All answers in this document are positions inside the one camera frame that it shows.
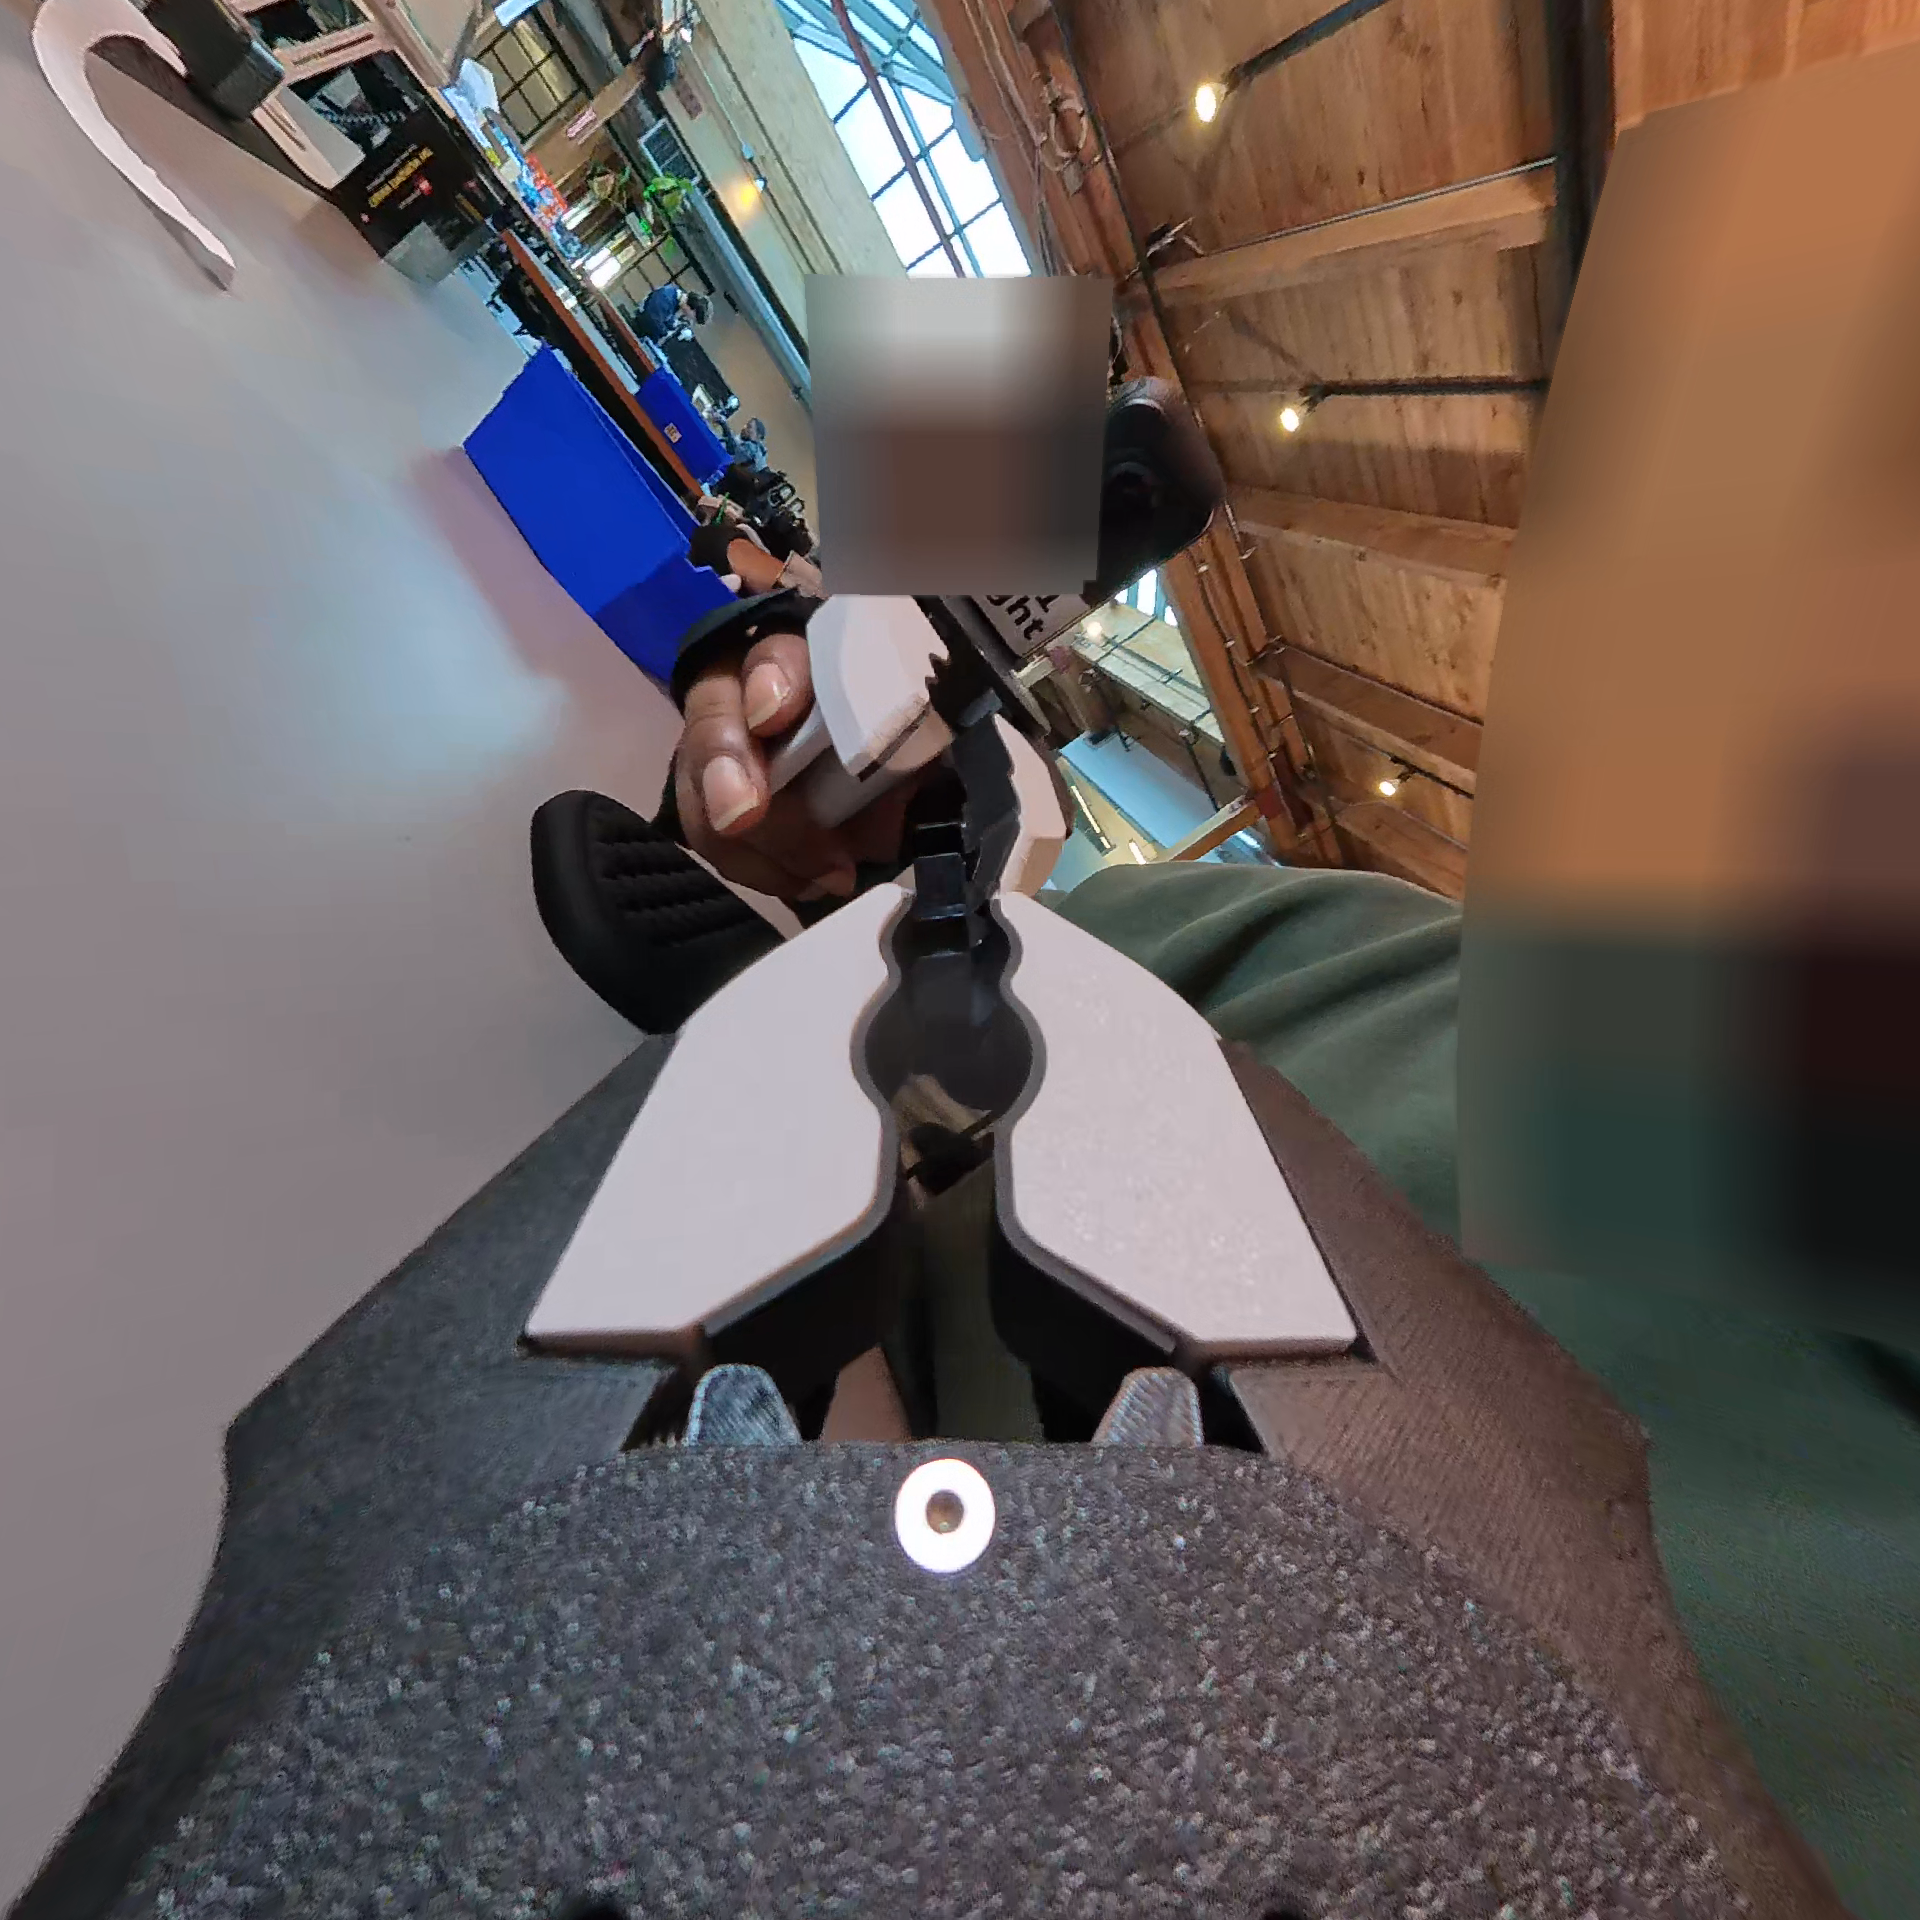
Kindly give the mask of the person's right hand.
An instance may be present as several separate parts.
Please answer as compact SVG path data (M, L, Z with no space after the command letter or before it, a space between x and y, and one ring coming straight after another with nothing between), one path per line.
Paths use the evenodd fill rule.
M769 789L811 707L811 634L769 629L690 675L675 749L680 844L782 903L836 903L907 865L907 789L838 825L824 825L797 781Z

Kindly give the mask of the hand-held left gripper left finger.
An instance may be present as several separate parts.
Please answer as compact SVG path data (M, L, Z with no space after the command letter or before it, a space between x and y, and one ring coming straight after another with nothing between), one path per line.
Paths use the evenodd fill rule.
M852 1065L907 886L733 977L668 1047L521 1342L690 1356L885 1216L885 1116Z

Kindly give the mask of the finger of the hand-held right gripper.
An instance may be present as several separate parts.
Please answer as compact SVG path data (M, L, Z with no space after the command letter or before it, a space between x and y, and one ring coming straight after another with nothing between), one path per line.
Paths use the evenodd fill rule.
M1038 893L1075 836L1075 805L1056 779L1056 756L1036 749L1018 724L972 724L972 886Z
M949 749L928 707L946 641L914 593L827 593L811 617L801 732L769 756L769 789L797 796L885 796Z

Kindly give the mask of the person's green sweatshirt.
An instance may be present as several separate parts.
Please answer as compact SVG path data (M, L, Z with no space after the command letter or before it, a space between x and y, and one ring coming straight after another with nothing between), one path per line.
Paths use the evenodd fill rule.
M1097 865L1056 912L1289 1072L1401 1205L1453 1211L1462 903L1385 875ZM1708 1687L1854 1913L1920 1913L1916 1356L1680 1291L1491 1269L1651 1438Z

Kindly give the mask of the long black lego plate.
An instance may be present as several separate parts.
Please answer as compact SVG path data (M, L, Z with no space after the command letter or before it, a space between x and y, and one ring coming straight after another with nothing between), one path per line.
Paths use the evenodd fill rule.
M907 807L914 912L891 935L901 963L946 963L984 941L991 900L1007 875L1021 796L1000 710L984 710L924 769Z

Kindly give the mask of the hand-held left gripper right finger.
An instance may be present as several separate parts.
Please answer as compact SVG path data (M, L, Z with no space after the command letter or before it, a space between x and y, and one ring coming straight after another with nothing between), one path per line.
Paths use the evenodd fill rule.
M997 1323L1038 1380L1338 1356L1355 1319L1214 1042L1153 969L1000 900L1036 1083L997 1138Z

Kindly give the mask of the black mesh pad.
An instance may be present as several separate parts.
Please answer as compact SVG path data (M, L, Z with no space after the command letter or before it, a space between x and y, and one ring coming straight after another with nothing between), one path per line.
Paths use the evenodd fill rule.
M782 941L668 825L589 789L532 815L532 886L558 959L640 1036L680 1036Z

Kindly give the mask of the small blue plastic bin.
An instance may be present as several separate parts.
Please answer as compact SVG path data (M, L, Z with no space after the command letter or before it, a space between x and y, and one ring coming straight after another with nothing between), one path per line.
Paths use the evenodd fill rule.
M675 457L690 474L700 494L716 494L716 476L733 474L733 446L716 441L716 424L690 408L690 392L680 390L675 367L653 367L640 384L640 416L660 424L660 441L675 446Z

